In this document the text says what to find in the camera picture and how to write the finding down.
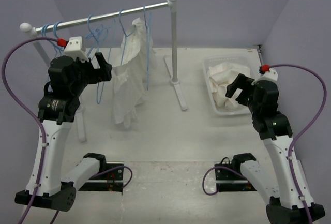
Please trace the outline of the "light blue hangers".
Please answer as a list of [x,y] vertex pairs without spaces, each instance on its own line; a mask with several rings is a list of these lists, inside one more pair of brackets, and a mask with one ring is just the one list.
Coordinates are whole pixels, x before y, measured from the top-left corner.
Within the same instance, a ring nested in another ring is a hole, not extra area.
[[[108,27],[104,27],[102,24],[98,27],[95,28],[94,30],[91,29],[90,27],[90,22],[91,22],[91,18],[93,17],[92,14],[90,14],[88,16],[88,20],[87,20],[87,28],[89,30],[89,34],[86,35],[85,39],[86,40],[90,40],[90,39],[94,39],[94,44],[92,45],[92,47],[89,49],[87,56],[90,56],[91,53],[94,52],[99,52],[100,51],[100,46],[104,43],[104,41],[106,40],[106,38],[108,37],[109,31],[112,29],[112,35],[115,34],[115,31],[113,30],[113,25],[116,23],[116,21],[113,21],[113,23],[108,26]],[[49,26],[53,26],[52,28],[52,32],[53,32],[53,36],[55,38],[59,38],[57,35],[57,27],[59,24],[61,24],[62,21],[57,21],[54,24],[53,23],[49,23],[44,25],[41,28],[41,36],[42,37],[46,37],[46,30]],[[97,83],[97,89],[96,89],[96,103],[100,104],[101,103],[101,99],[102,99],[102,95],[103,95],[103,90],[104,90],[104,83],[102,83],[100,85],[100,83]]]

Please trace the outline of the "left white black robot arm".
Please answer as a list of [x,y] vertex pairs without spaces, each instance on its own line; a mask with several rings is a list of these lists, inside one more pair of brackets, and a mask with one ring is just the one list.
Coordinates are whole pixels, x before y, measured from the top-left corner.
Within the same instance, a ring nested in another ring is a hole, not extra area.
[[76,192],[89,179],[106,176],[106,157],[96,153],[87,153],[68,174],[61,175],[65,143],[81,104],[80,95],[89,84],[111,80],[112,65],[101,52],[95,57],[99,68],[94,68],[90,59],[82,62],[65,55],[51,61],[49,81],[38,104],[37,118],[43,128],[35,164],[26,188],[16,193],[16,204],[67,212]]

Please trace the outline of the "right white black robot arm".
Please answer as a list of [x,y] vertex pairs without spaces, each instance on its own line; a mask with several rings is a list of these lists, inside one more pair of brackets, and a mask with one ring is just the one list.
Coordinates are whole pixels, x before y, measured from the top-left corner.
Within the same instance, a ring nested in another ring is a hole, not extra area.
[[231,174],[246,178],[266,204],[270,223],[313,223],[325,216],[324,207],[315,203],[291,146],[293,132],[288,118],[278,111],[279,91],[276,77],[262,76],[254,80],[239,74],[227,86],[226,97],[241,89],[236,101],[246,106],[253,127],[263,141],[276,175],[276,183],[262,170],[250,154],[236,155]]

